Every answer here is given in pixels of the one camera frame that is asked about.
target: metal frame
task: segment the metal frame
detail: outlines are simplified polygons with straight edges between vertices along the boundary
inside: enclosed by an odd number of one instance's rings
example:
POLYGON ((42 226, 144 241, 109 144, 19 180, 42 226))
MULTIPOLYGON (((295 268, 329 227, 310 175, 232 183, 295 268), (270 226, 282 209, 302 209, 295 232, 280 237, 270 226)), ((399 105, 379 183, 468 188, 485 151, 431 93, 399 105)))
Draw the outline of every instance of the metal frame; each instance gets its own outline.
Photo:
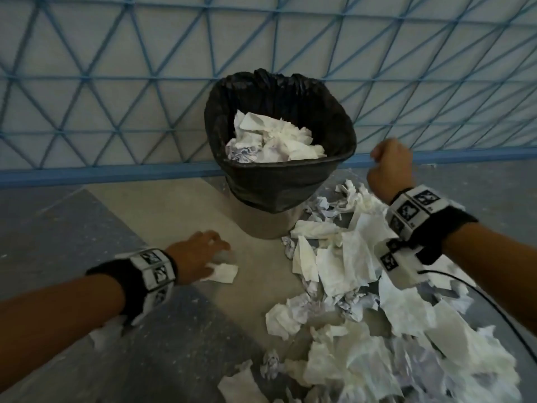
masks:
MULTIPOLYGON (((454 19, 438 19, 438 18, 421 18, 421 17, 414 17, 412 16, 412 12, 414 12, 416 9, 419 8, 420 5, 423 5, 426 3, 427 0, 406 0, 406 4, 404 6, 403 11, 397 15, 379 15, 379 14, 359 14, 353 12, 353 8, 357 5, 359 5, 362 0, 345 0, 345 4, 343 9, 339 13, 325 13, 325 12, 308 12, 308 11, 296 11, 296 10, 290 10, 285 8, 285 6, 289 3, 290 0, 276 0, 275 6, 273 9, 271 8, 247 8, 247 7, 238 7, 238 6, 225 6, 225 5, 216 5, 214 4, 214 0, 204 0, 203 4, 173 4, 173 3, 152 3, 147 1, 140 1, 140 0, 0 0, 0 6, 3 2, 24 2, 28 3, 29 1, 33 3, 33 9, 30 14, 29 20, 26 25, 26 30, 23 34, 22 40, 20 42, 20 45, 18 46, 15 61, 12 67, 8 67, 4 62, 0 60, 0 79, 5 79, 7 81, 7 86, 4 92, 4 95, 2 97, 2 103, 0 106, 0 141, 2 141, 4 144, 6 144, 9 148, 11 148, 14 152, 16 152, 18 155, 21 156, 26 162, 30 164, 32 167, 32 171, 16 171, 16 172, 6 172, 6 171, 0 171, 0 186, 26 186, 26 185, 41 185, 41 184, 62 184, 62 183, 80 183, 80 182, 98 182, 98 181, 122 181, 125 179, 146 179, 146 178, 167 178, 167 177, 185 177, 185 176, 200 176, 200 175, 215 175, 215 173, 218 173, 219 170, 218 167, 215 166, 214 163, 199 163, 199 162, 192 162, 193 157, 202 149, 205 147, 206 141, 196 150, 194 150, 190 155, 185 155, 183 153, 182 148, 179 144, 177 133, 180 133, 181 131, 176 130, 179 122, 184 118, 184 116, 189 112, 191 107, 196 103, 196 101, 202 96, 202 94, 205 92, 205 90, 218 80, 225 69, 229 67, 232 62, 241 54, 244 52, 244 50, 255 40, 255 38, 261 33, 261 31, 272 21, 275 22, 274 26, 274 40, 273 40, 273 49, 272 49, 272 65, 271 70, 274 72, 282 72, 287 67, 289 67, 293 62, 295 62, 302 54, 308 50, 312 45, 314 45, 322 36, 325 34, 330 28, 333 26, 337 27, 337 36, 335 38, 333 47, 331 49, 331 56, 329 60, 328 67, 326 68, 326 74, 322 78, 323 81, 329 83, 329 82, 362 82, 362 84, 352 90, 350 93, 348 93, 346 96, 344 96, 340 102, 345 103, 350 98, 352 98, 354 95, 359 93, 362 90, 365 90, 364 98, 360 101, 359 106, 356 111, 356 115, 353 118, 354 125, 357 129, 363 128, 363 127, 375 127, 377 130, 375 130, 372 133, 369 133, 366 136, 361 136, 359 138, 359 143, 365 142, 366 140, 372 138, 373 136, 378 135, 379 138, 385 139, 389 137, 390 135, 393 135, 395 129, 400 127, 411 127, 411 129, 407 132, 405 132, 402 135, 399 135, 399 137, 407 137, 410 135, 416 135, 417 137, 414 138, 411 146, 415 149, 419 149, 421 146, 425 145, 427 142, 431 141, 432 139, 436 139, 440 135, 446 135, 446 140, 443 142, 443 144, 439 147, 439 150, 437 151, 427 151, 427 152, 418 152, 416 154, 417 161, 425 161, 425 158, 427 159, 427 162, 459 162, 459 161, 494 161, 499 159, 510 159, 514 160, 517 158, 528 158, 533 157, 535 155, 535 149, 531 146, 536 142, 537 140, 537 127, 532 127, 532 123, 535 122, 537 125, 537 116, 527 119, 511 119, 510 117, 513 116, 516 113, 521 112, 522 110, 526 109, 529 105, 524 104, 525 101, 530 98, 535 92, 537 92, 537 78, 535 80, 527 81, 527 80, 519 80, 516 79, 516 75, 519 75, 523 73, 524 71, 527 71, 534 66, 537 65, 537 59, 533 59, 532 57, 534 55, 534 52, 537 51, 537 43, 535 43, 535 40, 537 40, 537 25, 536 24, 525 24, 520 23, 517 21, 518 18, 520 18, 522 15, 528 13, 529 11, 534 10, 537 8, 537 0, 521 0, 522 3, 520 4, 518 10, 516 13, 513 14, 510 18, 503 22, 490 22, 490 21, 476 21, 476 20, 468 20, 466 19, 467 15, 474 11, 475 9, 479 8, 481 5, 484 5, 485 3, 489 3, 490 0, 479 0, 478 2, 475 2, 475 0, 468 0, 468 2, 465 5, 465 8, 459 15, 457 15, 454 19), (108 30, 107 35, 104 38, 103 43, 98 48, 97 53, 91 60, 91 63, 87 68, 84 68, 81 64, 80 59, 77 57, 76 53, 74 52, 73 48, 69 45, 69 42, 67 41, 67 38, 65 37, 63 30, 61 26, 58 24, 52 10, 49 8, 50 4, 76 4, 83 7, 86 4, 99 4, 99 5, 117 5, 121 6, 121 10, 116 16, 116 19, 113 21, 113 24, 111 28, 108 30), (177 42, 173 45, 171 50, 165 55, 162 62, 160 62, 159 65, 156 67, 153 67, 151 64, 151 60, 149 59, 149 55, 147 52, 147 49, 144 44, 143 36, 140 32, 136 14, 134 13, 134 10, 138 7, 144 7, 144 8, 151 8, 151 7, 165 7, 165 8, 181 8, 181 9, 190 9, 197 11, 197 15, 195 19, 188 25, 185 32, 181 34, 177 42), (240 12, 256 12, 256 13, 266 13, 266 18, 264 21, 250 34, 250 36, 246 39, 246 41, 243 42, 242 45, 239 46, 239 48, 231 55, 231 57, 224 62, 224 64, 221 67, 217 67, 215 64, 215 57, 214 57, 214 50, 213 50, 213 38, 212 38, 212 29, 211 29, 211 11, 240 11, 240 12), (36 22, 36 19, 39 14, 44 14, 44 16, 49 20, 50 24, 54 28, 55 32, 57 33, 58 37, 60 38, 63 46, 65 47, 66 51, 69 53, 69 56, 71 57, 72 61, 76 65, 79 75, 78 76, 72 76, 72 75, 66 75, 66 76, 49 76, 49 75, 28 75, 28 74, 21 74, 19 73, 20 69, 20 63, 23 60, 23 56, 27 50, 27 45, 32 37, 34 24, 36 22), (298 52, 292 56, 288 61, 286 61, 281 67, 276 67, 276 53, 278 50, 278 30, 279 30, 279 19, 280 16, 283 14, 287 15, 320 15, 320 16, 328 16, 332 17, 332 19, 328 22, 326 26, 324 26, 317 34, 315 34, 302 48, 298 50, 298 52), (344 20, 348 17, 354 17, 354 18, 367 18, 367 19, 376 19, 382 22, 386 23, 386 26, 383 30, 381 30, 378 34, 373 36, 371 40, 366 42, 364 45, 362 45, 358 50, 352 52, 350 51, 348 57, 343 60, 338 65, 333 65, 333 58, 336 51, 336 47, 338 45, 339 39, 340 39, 340 32, 341 28, 343 26, 344 20), (131 24, 134 27, 136 38, 138 42, 140 43, 140 47, 143 53, 144 61, 147 66, 147 76, 98 76, 94 75, 92 72, 94 68, 96 67, 98 61, 101 59, 104 51, 109 45, 109 42, 114 35, 119 23, 122 20, 130 20, 131 24), (205 20, 208 28, 208 43, 209 43, 209 49, 210 49, 210 57, 211 57, 211 76, 208 77, 170 77, 170 76, 164 76, 162 74, 163 69, 166 67, 166 65, 170 62, 172 56, 178 52, 178 50, 181 48, 182 44, 184 43, 184 40, 186 40, 189 36, 189 34, 192 32, 192 30, 195 28, 197 23, 200 20, 205 20), (435 24, 443 24, 443 26, 436 31, 435 33, 431 34, 429 38, 427 38, 425 41, 420 43, 419 45, 415 46, 413 49, 409 50, 407 53, 405 53, 403 56, 398 58, 396 61, 392 62, 390 65, 385 66, 386 58, 388 57, 390 50, 394 43, 396 42, 396 39, 399 35, 399 30, 401 26, 405 22, 417 22, 417 23, 435 23, 435 24), (442 50, 442 48, 446 45, 448 39, 453 34, 453 31, 457 26, 460 24, 472 24, 472 25, 481 25, 481 26, 488 26, 492 29, 480 37, 479 39, 473 41, 468 46, 462 48, 457 53, 454 53, 449 58, 445 59, 443 62, 438 62, 438 56, 442 50), (520 40, 519 43, 513 45, 508 51, 505 51, 504 53, 498 55, 493 60, 490 60, 486 64, 481 64, 482 60, 485 58, 487 53, 493 48, 493 46, 496 44, 496 42, 500 39, 502 34, 507 30, 507 28, 511 27, 520 27, 520 28, 526 28, 526 29, 532 29, 535 30, 533 35, 527 37, 524 40, 520 40), (355 57, 357 57, 361 53, 366 53, 368 48, 370 48, 376 40, 378 40, 380 37, 382 37, 384 34, 391 34, 389 38, 389 42, 387 43, 387 48, 383 52, 381 59, 379 60, 379 64, 376 67, 374 74, 370 78, 338 78, 338 71, 345 67, 345 65, 353 60, 355 57), (427 44, 429 44, 432 41, 440 40, 439 47, 437 47, 436 51, 432 55, 432 59, 428 62, 426 68, 423 70, 423 72, 420 74, 417 78, 390 78, 386 77, 385 74, 390 70, 391 68, 398 65, 400 62, 411 59, 413 53, 420 50, 427 44), (444 67, 449 62, 456 59, 458 56, 462 55, 469 49, 473 48, 474 46, 480 45, 482 42, 487 42, 487 48, 484 50, 484 53, 481 54, 480 58, 474 63, 471 70, 469 70, 464 76, 462 76, 460 79, 442 79, 442 78, 434 78, 434 73, 440 69, 441 67, 444 67), (482 79, 475 79, 473 78, 474 74, 477 74, 487 67, 490 67, 491 65, 495 64, 496 62, 500 61, 502 58, 508 56, 509 54, 513 53, 519 48, 522 48, 523 46, 527 46, 530 43, 535 43, 535 47, 519 62, 517 67, 511 71, 511 73, 507 74, 501 79, 491 79, 491 80, 482 80, 482 79), (39 102, 32 97, 30 91, 24 86, 23 82, 24 80, 32 80, 32 79, 40 79, 40 80, 78 80, 77 88, 71 98, 71 102, 68 106, 68 109, 61 119, 59 123, 56 123, 48 114, 47 112, 41 107, 39 102), (138 93, 138 95, 135 97, 135 99, 131 102, 129 108, 127 109, 124 116, 116 123, 114 122, 112 116, 110 115, 110 111, 107 109, 106 105, 104 104, 101 96, 99 95, 97 88, 94 86, 93 81, 94 80, 145 80, 144 87, 142 87, 141 91, 138 93), (191 81, 205 81, 205 86, 197 93, 197 95, 194 97, 192 102, 186 106, 184 111, 182 113, 169 113, 166 105, 164 104, 162 94, 159 87, 159 81, 161 80, 177 80, 177 81, 185 81, 185 80, 191 80, 191 81), (367 111, 364 111, 364 107, 366 107, 367 99, 372 91, 372 88, 376 83, 393 83, 393 82, 400 82, 405 83, 403 87, 401 87, 398 91, 393 93, 391 96, 387 97, 384 101, 377 104, 375 107, 368 109, 367 111), (429 96, 426 100, 421 102, 420 104, 414 106, 411 109, 408 109, 408 103, 410 99, 413 97, 414 92, 422 83, 445 83, 446 87, 443 88, 440 92, 429 96), (472 96, 467 97, 465 100, 458 102, 454 105, 449 105, 449 102, 452 100, 453 96, 457 93, 459 88, 463 84, 483 84, 483 87, 472 96), (489 102, 491 99, 493 99, 494 94, 501 89, 503 85, 506 84, 513 84, 513 85, 520 85, 520 88, 514 91, 512 94, 502 97, 499 100, 494 101, 491 104, 487 105, 487 102, 489 102), (31 104, 39 111, 39 113, 43 116, 43 118, 50 124, 53 131, 49 134, 53 135, 53 138, 51 139, 48 147, 46 148, 44 155, 42 159, 36 163, 32 161, 23 150, 21 150, 17 145, 10 140, 10 136, 12 135, 44 135, 47 134, 46 132, 19 132, 19 131, 13 131, 13 130, 6 130, 3 129, 3 121, 6 114, 6 109, 8 107, 8 102, 10 99, 10 95, 12 93, 12 90, 14 87, 17 87, 21 90, 21 92, 28 98, 28 100, 31 102, 31 104), (69 116, 72 112, 73 107, 75 106, 77 99, 79 98, 81 91, 84 87, 87 87, 91 94, 96 98, 99 106, 103 110, 104 114, 110 121, 111 125, 113 126, 112 130, 69 130, 65 127, 69 120, 69 116), (136 105, 140 102, 140 100, 143 98, 144 94, 150 89, 154 88, 156 95, 158 96, 158 100, 160 102, 160 105, 163 109, 163 113, 166 119, 166 128, 163 129, 151 129, 151 130, 129 130, 125 129, 124 123, 129 117, 129 115, 136 110, 136 105), (391 120, 386 120, 384 123, 374 123, 364 120, 364 118, 371 113, 372 111, 376 110, 377 108, 381 107, 382 105, 386 104, 387 102, 391 101, 392 99, 396 98, 397 96, 406 93, 405 101, 400 106, 397 115, 393 117, 391 120), (423 107, 428 102, 438 98, 439 96, 446 95, 447 99, 444 101, 443 105, 440 107, 440 109, 437 111, 435 115, 427 119, 423 122, 405 122, 404 119, 409 114, 415 112, 420 107, 423 107), (479 121, 479 120, 473 120, 478 115, 487 112, 491 109, 500 110, 499 107, 502 102, 512 98, 513 96, 517 97, 520 95, 520 101, 514 107, 509 108, 508 110, 499 113, 497 116, 495 116, 492 120, 489 121, 479 121), (457 121, 441 121, 439 118, 457 107, 460 107, 461 105, 467 103, 470 100, 473 100, 478 97, 485 97, 485 99, 480 103, 479 107, 477 107, 471 115, 468 115, 462 119, 458 119, 457 121), (422 136, 425 135, 427 129, 431 126, 445 126, 445 129, 443 129, 441 132, 435 134, 433 137, 429 137, 427 139, 422 139, 422 136), (460 130, 463 126, 467 125, 475 125, 475 129, 471 132, 460 135, 460 130), (497 138, 500 136, 499 133, 492 133, 494 128, 497 126, 506 126, 505 130, 502 132, 505 135, 505 139, 502 140, 500 144, 496 144, 493 149, 485 149, 480 150, 478 149, 482 144, 491 141, 493 138, 497 138), (97 155, 96 159, 92 162, 89 162, 84 155, 77 149, 76 145, 73 144, 73 142, 70 140, 71 135, 75 134, 100 134, 100 133, 111 133, 110 137, 104 144, 103 148, 97 155), (127 140, 124 138, 124 135, 128 133, 161 133, 162 136, 159 138, 159 140, 154 144, 153 147, 147 152, 147 154, 142 158, 141 160, 137 159, 135 155, 133 154, 132 149, 129 147, 129 144, 127 140), (520 138, 522 136, 526 135, 534 135, 534 139, 528 140, 525 144, 516 147, 516 148, 501 148, 502 146, 505 146, 507 143, 513 141, 513 139, 520 138), (178 154, 180 158, 182 159, 182 164, 158 164, 158 165, 146 165, 146 161, 151 156, 151 154, 158 148, 159 144, 161 144, 166 137, 171 135, 173 137, 173 140, 175 142, 175 145, 178 150, 178 154), (468 145, 468 149, 465 150, 447 150, 449 147, 455 145, 457 142, 460 142, 464 139, 466 139, 468 136, 475 136, 474 141, 468 145), (84 164, 84 168, 82 169, 69 169, 69 170, 48 170, 44 168, 45 162, 47 161, 47 157, 51 152, 52 147, 54 146, 57 139, 61 139, 64 142, 66 142, 70 148, 73 150, 73 152, 77 155, 77 157, 82 161, 84 164), (129 152, 133 163, 135 165, 130 166, 101 166, 99 165, 99 161, 102 158, 103 154, 105 153, 106 149, 110 146, 113 139, 119 139, 124 146, 126 147, 127 151, 129 152)), ((365 164, 368 164, 368 160, 366 161, 362 155, 355 155, 352 157, 351 160, 349 160, 345 166, 346 167, 360 167, 365 164)))

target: wire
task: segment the wire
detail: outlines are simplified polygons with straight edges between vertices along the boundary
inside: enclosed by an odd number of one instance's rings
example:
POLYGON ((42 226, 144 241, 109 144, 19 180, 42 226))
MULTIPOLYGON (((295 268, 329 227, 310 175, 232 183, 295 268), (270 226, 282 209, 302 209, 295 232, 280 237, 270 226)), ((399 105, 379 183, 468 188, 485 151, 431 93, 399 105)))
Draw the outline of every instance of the wire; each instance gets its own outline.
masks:
POLYGON ((443 276, 451 277, 454 280, 457 280, 463 284, 466 284, 468 287, 470 287, 472 290, 474 290, 476 293, 478 293, 481 297, 485 299, 487 303, 489 303, 497 312, 500 314, 500 316, 504 319, 504 321, 509 325, 509 327, 513 330, 514 334, 519 339, 520 343, 524 346, 526 351, 529 353, 530 357, 533 359, 533 362, 537 365, 537 356, 535 355, 535 352, 533 349, 528 345, 524 337, 522 337, 522 334, 518 332, 518 330, 515 328, 514 324, 511 322, 509 318, 504 314, 502 310, 500 310, 500 307, 498 307, 490 298, 488 298, 482 291, 478 290, 476 287, 474 287, 471 284, 468 284, 466 281, 460 279, 459 277, 456 277, 452 274, 445 273, 443 271, 437 271, 437 270, 420 270, 417 272, 418 274, 426 274, 426 273, 435 273, 440 274, 443 276))

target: gray floor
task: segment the gray floor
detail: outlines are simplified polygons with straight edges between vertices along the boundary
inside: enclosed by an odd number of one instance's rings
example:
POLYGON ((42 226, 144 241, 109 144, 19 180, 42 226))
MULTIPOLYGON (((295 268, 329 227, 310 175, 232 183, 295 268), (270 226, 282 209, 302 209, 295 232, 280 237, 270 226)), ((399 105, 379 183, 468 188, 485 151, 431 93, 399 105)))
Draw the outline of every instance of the gray floor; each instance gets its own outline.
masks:
MULTIPOLYGON (((537 161, 416 168, 416 179, 446 193, 491 228, 537 245, 537 161)), ((322 192, 365 170, 338 170, 322 192)), ((223 178, 208 181, 225 189, 223 178)), ((82 274, 114 254, 143 245, 132 231, 81 187, 0 191, 0 299, 82 274)), ((491 307, 474 295, 468 319, 497 325, 497 336, 518 359, 525 401, 537 395, 537 371, 518 340, 491 307)), ((534 337, 525 337, 537 350, 534 337)), ((113 350, 94 352, 86 337, 0 395, 0 402, 209 402, 222 401, 216 385, 234 365, 263 354, 195 288, 184 287, 171 304, 113 350)), ((260 382, 272 399, 288 379, 260 382)))

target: black garbage bag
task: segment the black garbage bag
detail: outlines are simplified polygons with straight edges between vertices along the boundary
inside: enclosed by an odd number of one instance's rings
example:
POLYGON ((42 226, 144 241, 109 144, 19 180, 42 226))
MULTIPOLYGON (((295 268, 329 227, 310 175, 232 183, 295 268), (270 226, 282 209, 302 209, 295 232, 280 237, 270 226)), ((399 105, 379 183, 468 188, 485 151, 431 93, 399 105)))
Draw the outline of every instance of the black garbage bag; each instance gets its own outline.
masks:
POLYGON ((326 86, 301 74, 290 77, 239 72, 213 86, 205 106, 205 131, 211 151, 232 193, 246 205, 270 213, 289 210, 307 200, 356 150, 352 121, 326 86), (326 157, 282 163, 238 163, 225 154, 235 137, 237 110, 282 118, 312 131, 326 157))

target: concrete floor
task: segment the concrete floor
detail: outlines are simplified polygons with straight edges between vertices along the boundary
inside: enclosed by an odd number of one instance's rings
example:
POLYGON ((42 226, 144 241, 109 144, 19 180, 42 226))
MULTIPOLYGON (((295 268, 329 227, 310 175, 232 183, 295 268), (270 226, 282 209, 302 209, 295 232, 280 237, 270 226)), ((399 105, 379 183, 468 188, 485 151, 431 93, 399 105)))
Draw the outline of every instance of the concrete floor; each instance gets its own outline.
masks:
MULTIPOLYGON (((482 223, 537 245, 537 161, 416 168, 416 179, 464 204, 482 223)), ((320 189, 331 192, 366 170, 338 170, 320 189)), ((126 182, 0 191, 0 299, 81 275, 114 254, 149 244, 164 247, 196 230, 215 229, 228 240, 240 266, 233 285, 205 282, 181 287, 170 304, 112 348, 94 352, 81 339, 0 395, 7 402, 221 402, 216 385, 234 366, 277 348, 296 358, 299 342, 266 334, 264 314, 299 294, 299 281, 279 240, 254 239, 229 217, 223 178, 126 182)), ((474 294, 468 320, 494 324, 518 359, 524 401, 537 394, 535 364, 496 312, 474 294)), ((537 340, 522 329, 530 345, 537 340)), ((280 376, 262 391, 272 401, 285 386, 280 376)))

